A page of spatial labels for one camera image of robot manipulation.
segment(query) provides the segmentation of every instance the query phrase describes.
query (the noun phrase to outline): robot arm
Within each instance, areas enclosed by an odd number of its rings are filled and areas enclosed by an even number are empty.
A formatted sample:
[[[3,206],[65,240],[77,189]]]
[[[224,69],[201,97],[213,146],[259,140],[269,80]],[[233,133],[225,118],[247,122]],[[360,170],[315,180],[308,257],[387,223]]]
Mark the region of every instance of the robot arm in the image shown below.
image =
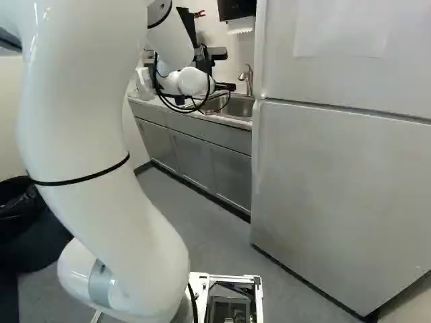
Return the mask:
[[[208,90],[208,75],[189,67],[195,56],[190,37],[172,0],[155,0],[148,6],[147,43],[158,53],[157,82],[164,94],[194,96]],[[154,78],[148,68],[136,70],[137,86],[147,98],[154,93]],[[209,92],[215,82],[209,77]]]
[[[23,46],[18,148],[44,200],[79,239],[61,255],[60,282],[128,322],[169,322],[189,276],[187,248],[142,192],[121,129],[147,10],[158,17],[147,39],[165,71],[175,73],[193,59],[178,13],[167,12],[168,6],[170,1],[151,0],[0,0],[0,26]],[[163,10],[156,14],[157,8]],[[193,83],[188,70],[177,77],[181,91],[187,90],[182,82]]]

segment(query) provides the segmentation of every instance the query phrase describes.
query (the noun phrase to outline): refrigerator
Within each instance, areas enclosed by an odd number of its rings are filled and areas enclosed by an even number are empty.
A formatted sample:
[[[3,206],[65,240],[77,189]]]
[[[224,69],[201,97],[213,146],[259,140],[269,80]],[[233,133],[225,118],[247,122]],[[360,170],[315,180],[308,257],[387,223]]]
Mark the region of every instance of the refrigerator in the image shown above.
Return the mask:
[[[431,1],[258,0],[251,241],[360,316],[431,269]]]

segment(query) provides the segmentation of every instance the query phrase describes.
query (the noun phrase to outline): paper on refrigerator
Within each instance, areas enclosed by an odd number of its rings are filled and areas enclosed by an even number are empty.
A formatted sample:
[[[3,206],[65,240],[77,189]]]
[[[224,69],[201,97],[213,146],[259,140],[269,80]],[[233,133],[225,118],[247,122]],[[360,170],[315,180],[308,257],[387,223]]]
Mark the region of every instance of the paper on refrigerator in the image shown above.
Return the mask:
[[[391,0],[299,0],[295,57],[382,57]]]

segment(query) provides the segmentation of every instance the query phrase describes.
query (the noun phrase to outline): paper towel dispenser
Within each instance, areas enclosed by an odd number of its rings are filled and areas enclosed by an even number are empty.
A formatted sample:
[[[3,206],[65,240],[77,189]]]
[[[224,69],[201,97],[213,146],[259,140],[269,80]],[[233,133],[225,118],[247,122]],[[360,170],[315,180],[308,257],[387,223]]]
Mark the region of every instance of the paper towel dispenser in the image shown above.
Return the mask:
[[[218,0],[220,21],[256,15],[257,0]]]

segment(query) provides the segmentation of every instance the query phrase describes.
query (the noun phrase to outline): trash can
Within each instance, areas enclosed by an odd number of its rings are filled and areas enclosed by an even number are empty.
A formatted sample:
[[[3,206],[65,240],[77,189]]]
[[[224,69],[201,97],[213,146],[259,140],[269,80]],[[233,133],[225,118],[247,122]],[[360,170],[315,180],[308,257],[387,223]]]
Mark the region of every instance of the trash can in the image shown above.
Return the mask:
[[[28,176],[0,182],[1,269],[39,271],[57,261],[71,239]]]

